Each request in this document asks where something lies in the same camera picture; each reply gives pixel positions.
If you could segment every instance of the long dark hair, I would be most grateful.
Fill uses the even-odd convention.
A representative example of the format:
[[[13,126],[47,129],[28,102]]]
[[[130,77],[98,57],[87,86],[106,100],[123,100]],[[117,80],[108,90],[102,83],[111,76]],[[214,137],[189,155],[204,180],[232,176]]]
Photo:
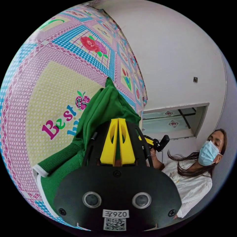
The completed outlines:
[[[216,132],[216,131],[221,131],[223,133],[223,135],[224,135],[224,144],[223,144],[223,147],[222,147],[221,152],[220,152],[222,155],[224,155],[225,150],[226,150],[226,146],[227,146],[226,131],[224,129],[221,129],[221,128],[215,130],[214,132]],[[212,177],[212,172],[213,172],[215,166],[217,165],[216,163],[214,163],[214,164],[211,164],[211,165],[208,165],[208,166],[203,166],[203,167],[201,167],[201,168],[199,168],[199,169],[197,169],[195,171],[191,171],[191,170],[186,170],[186,169],[181,168],[180,165],[179,165],[179,161],[198,159],[199,152],[193,152],[189,156],[184,157],[184,156],[182,156],[180,154],[172,156],[170,154],[170,151],[168,151],[168,157],[171,160],[174,160],[174,161],[178,162],[178,174],[180,174],[181,176],[183,176],[185,178],[196,177],[196,176],[199,176],[199,175],[206,176],[206,175],[204,175],[205,172],[208,172],[210,174],[209,176]]]

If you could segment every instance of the screw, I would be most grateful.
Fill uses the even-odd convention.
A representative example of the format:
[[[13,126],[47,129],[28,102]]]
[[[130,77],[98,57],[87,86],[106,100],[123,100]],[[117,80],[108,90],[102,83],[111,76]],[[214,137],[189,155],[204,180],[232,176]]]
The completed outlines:
[[[171,211],[169,211],[168,216],[173,217],[175,214],[176,214],[176,210],[172,209]]]
[[[116,171],[114,171],[113,175],[114,175],[114,177],[119,178],[121,176],[121,172],[116,170]]]
[[[59,208],[59,213],[62,215],[62,216],[65,216],[66,215],[66,211],[62,208]]]

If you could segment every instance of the green jacket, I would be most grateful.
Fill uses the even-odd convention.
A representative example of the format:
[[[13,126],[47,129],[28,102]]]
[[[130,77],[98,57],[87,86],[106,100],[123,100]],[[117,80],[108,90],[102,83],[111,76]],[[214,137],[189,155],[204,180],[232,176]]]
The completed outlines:
[[[33,171],[38,173],[37,185],[43,202],[54,217],[58,217],[53,200],[60,182],[70,172],[81,167],[88,142],[96,128],[116,118],[124,118],[136,125],[141,120],[117,91],[112,80],[107,78],[105,88],[101,88],[85,108],[72,143],[33,167]],[[119,138],[117,141],[116,159],[119,159]]]

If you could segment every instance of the white shirt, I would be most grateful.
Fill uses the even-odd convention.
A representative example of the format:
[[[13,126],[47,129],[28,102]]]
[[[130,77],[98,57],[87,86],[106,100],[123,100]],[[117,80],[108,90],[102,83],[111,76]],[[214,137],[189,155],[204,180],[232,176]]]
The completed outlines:
[[[188,169],[195,161],[196,160],[185,160],[180,161],[179,164],[181,168]],[[184,178],[178,174],[177,164],[178,162],[169,159],[168,162],[164,164],[165,168],[162,172],[173,180],[178,189],[182,206],[177,216],[183,218],[210,191],[212,179],[208,172],[204,173],[204,175],[208,175],[209,177],[199,175],[193,178]]]

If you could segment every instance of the white cuff trim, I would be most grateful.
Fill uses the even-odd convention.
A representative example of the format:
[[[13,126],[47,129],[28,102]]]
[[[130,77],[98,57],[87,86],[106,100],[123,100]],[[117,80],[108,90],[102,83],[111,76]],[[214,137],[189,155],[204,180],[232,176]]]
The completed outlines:
[[[41,197],[42,197],[42,200],[46,206],[46,208],[48,209],[48,211],[51,213],[51,215],[54,217],[54,218],[58,218],[59,216],[57,215],[57,213],[52,209],[52,207],[49,205],[48,201],[47,201],[47,198],[44,194],[44,190],[43,190],[43,187],[42,187],[42,184],[41,184],[41,175],[38,175],[37,176],[37,185],[38,185],[38,188],[39,188],[39,193],[41,194]]]
[[[33,170],[35,170],[38,174],[40,174],[42,177],[47,177],[49,174],[38,164],[34,165]]]

